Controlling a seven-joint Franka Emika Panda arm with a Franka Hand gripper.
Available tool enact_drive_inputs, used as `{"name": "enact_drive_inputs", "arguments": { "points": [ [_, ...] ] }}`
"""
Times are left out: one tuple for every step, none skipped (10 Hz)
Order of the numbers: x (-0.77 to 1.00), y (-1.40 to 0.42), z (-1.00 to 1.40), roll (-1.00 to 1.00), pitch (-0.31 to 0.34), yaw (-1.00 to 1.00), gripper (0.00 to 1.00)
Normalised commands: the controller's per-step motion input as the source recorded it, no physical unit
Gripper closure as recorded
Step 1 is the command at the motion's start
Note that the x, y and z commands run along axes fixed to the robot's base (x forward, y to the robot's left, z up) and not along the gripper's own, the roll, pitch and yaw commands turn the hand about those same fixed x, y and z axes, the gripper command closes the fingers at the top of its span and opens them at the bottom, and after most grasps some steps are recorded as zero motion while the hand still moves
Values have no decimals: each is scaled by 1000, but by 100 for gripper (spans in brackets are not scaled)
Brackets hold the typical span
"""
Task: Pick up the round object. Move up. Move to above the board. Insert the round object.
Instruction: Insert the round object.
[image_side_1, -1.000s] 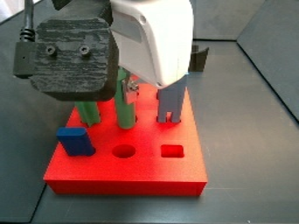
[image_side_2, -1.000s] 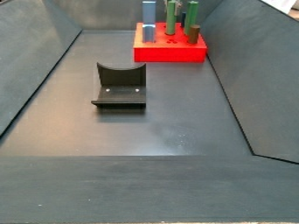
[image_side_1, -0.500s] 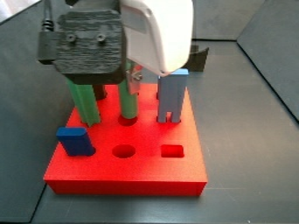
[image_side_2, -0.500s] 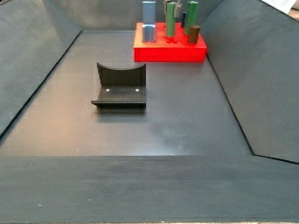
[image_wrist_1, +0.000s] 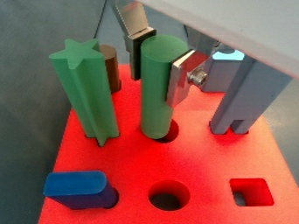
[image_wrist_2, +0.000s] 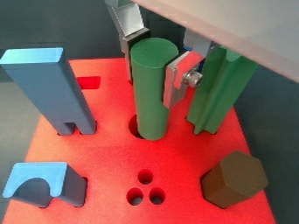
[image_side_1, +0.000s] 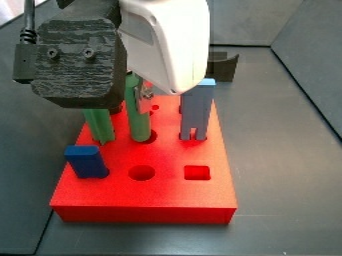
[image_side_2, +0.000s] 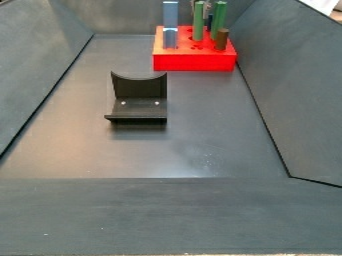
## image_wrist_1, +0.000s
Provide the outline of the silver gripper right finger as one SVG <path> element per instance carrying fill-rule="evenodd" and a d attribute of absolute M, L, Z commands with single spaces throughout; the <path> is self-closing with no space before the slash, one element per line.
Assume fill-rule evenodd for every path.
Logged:
<path fill-rule="evenodd" d="M 207 74 L 202 66 L 209 58 L 210 56 L 205 53 L 190 50 L 173 62 L 166 96 L 166 102 L 171 108 L 175 108 L 186 99 L 191 85 L 199 87 L 206 81 Z"/>

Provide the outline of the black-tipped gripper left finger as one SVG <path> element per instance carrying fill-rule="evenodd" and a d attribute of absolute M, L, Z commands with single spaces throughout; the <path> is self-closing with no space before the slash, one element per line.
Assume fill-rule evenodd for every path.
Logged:
<path fill-rule="evenodd" d="M 117 1 L 117 12 L 130 52 L 131 77 L 138 81 L 142 76 L 142 43 L 157 34 L 157 29 L 150 26 L 145 6 L 138 1 Z"/>

